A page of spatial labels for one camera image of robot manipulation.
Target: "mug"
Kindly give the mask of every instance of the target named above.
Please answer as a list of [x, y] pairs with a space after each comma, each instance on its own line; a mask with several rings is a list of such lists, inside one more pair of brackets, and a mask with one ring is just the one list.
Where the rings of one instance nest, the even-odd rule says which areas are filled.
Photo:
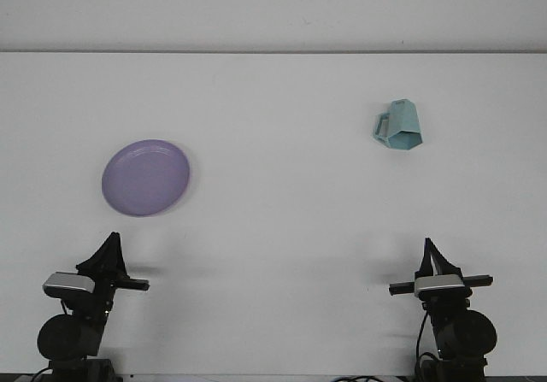
[[379, 115], [374, 137], [390, 149], [410, 150], [422, 143], [420, 123], [414, 103], [396, 100]]

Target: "cable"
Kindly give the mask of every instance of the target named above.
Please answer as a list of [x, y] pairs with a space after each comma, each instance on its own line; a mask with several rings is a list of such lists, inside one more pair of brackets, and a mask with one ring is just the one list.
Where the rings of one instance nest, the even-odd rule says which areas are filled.
[[369, 380], [375, 380], [376, 382], [384, 382], [381, 379], [375, 378], [374, 376], [342, 376], [340, 378], [336, 378], [335, 380], [332, 380], [331, 382], [357, 382], [359, 379], [365, 379], [364, 382], [368, 382]]
[[416, 361], [420, 360], [420, 341], [421, 341], [421, 334], [424, 332], [424, 326], [426, 325], [427, 316], [429, 314], [426, 312], [424, 315], [424, 319], [421, 321], [420, 326], [420, 333], [418, 334], [418, 340], [416, 341]]
[[38, 376], [40, 376], [42, 373], [44, 373], [45, 371], [49, 371], [51, 368], [50, 367], [45, 367], [44, 369], [40, 370], [40, 371], [37, 371], [31, 378], [30, 382], [34, 382], [34, 380], [36, 380], [36, 378]]
[[424, 319], [421, 321], [420, 326], [420, 333], [418, 333], [418, 340], [416, 341], [416, 364], [414, 365], [414, 373], [416, 376], [416, 380], [419, 382], [426, 382], [426, 379], [424, 378], [424, 374], [421, 369], [421, 358], [424, 356], [427, 356], [428, 358], [433, 359], [435, 362], [438, 362], [438, 358], [432, 354], [431, 352], [423, 352], [420, 354], [420, 341], [421, 341], [421, 335], [424, 332], [424, 326], [426, 325], [428, 313], [424, 315]]

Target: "purple plate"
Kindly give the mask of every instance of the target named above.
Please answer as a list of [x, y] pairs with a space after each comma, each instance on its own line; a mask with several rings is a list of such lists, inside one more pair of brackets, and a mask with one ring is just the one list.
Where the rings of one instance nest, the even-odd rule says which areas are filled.
[[152, 215], [173, 205], [188, 185], [185, 154], [163, 140], [143, 140], [120, 150], [104, 169], [103, 195], [127, 215]]

